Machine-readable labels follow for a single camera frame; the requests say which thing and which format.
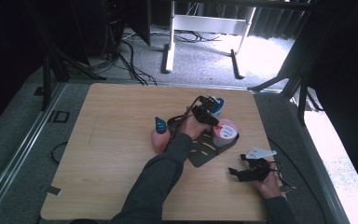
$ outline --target blue cap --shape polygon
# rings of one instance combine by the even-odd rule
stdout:
[[[216,106],[212,109],[211,113],[216,113],[220,109],[222,109],[223,104],[225,103],[225,100],[223,98],[214,98],[216,101]]]
[[[159,117],[155,117],[155,120],[156,120],[157,133],[167,132],[167,123],[163,119],[160,119]]]

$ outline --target hand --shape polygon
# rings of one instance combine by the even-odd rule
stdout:
[[[275,163],[269,162],[269,168],[271,170],[276,170]],[[263,182],[255,180],[250,181],[249,183],[260,191],[264,199],[282,196],[278,185],[278,177],[276,176],[275,172],[269,172],[268,176]]]
[[[208,124],[199,123],[196,118],[194,118],[194,115],[190,110],[188,112],[187,118],[183,121],[179,128],[179,133],[185,133],[190,136],[191,139],[195,140],[205,129],[209,127],[211,126]]]

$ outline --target dark sleeve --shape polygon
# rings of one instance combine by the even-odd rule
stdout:
[[[179,133],[166,152],[151,159],[110,223],[160,223],[162,205],[182,175],[192,144],[188,135]]]
[[[267,224],[297,224],[295,215],[284,197],[266,200]]]

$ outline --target black wall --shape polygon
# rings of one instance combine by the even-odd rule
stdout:
[[[14,1],[0,1],[0,115],[43,55],[26,17]]]

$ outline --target wooden table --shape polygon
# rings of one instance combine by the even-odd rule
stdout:
[[[225,99],[221,119],[238,126],[237,144],[196,168],[185,170],[163,209],[165,220],[265,220],[264,200],[228,167],[247,169],[240,159],[252,147],[269,148],[254,96],[248,91],[93,84],[48,194],[44,219],[110,219],[121,207],[144,165],[156,154],[150,133],[154,117],[182,115],[200,95]]]

